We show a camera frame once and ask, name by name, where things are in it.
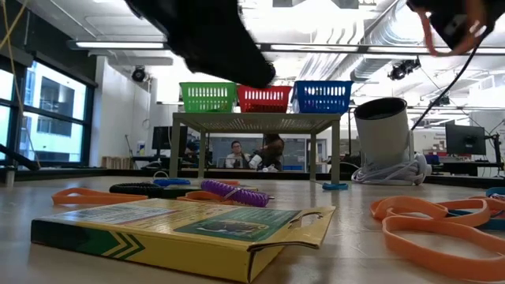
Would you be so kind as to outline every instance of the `computer monitor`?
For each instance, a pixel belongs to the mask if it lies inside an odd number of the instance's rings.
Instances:
[[[171,149],[172,126],[155,126],[152,134],[152,148],[156,149],[156,155],[160,156],[161,150]],[[181,126],[179,136],[179,157],[182,157],[188,140],[188,126]]]
[[[447,154],[486,155],[484,128],[463,125],[445,125]]]

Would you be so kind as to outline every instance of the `white cable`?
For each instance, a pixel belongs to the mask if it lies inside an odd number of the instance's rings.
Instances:
[[[373,164],[355,171],[352,181],[365,185],[420,185],[432,167],[426,162],[424,155],[416,155],[414,161],[399,163],[385,169],[372,170]]]

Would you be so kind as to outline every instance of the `blue basket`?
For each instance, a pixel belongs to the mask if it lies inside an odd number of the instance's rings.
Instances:
[[[295,112],[344,114],[349,109],[353,83],[353,81],[296,81],[293,87]]]

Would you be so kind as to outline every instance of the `plastic basket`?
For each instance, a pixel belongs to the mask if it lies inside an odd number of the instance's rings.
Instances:
[[[238,101],[243,113],[286,113],[292,87],[273,86],[256,89],[246,86],[238,88]]]
[[[297,81],[294,83],[294,112],[344,114],[349,109],[353,81]]]
[[[181,91],[188,113],[231,113],[237,99],[235,83],[181,83]]]

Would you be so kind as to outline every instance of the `white cylinder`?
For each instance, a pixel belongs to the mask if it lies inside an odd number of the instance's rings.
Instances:
[[[366,165],[383,169],[409,160],[406,107],[403,99],[383,98],[364,103],[354,111]]]

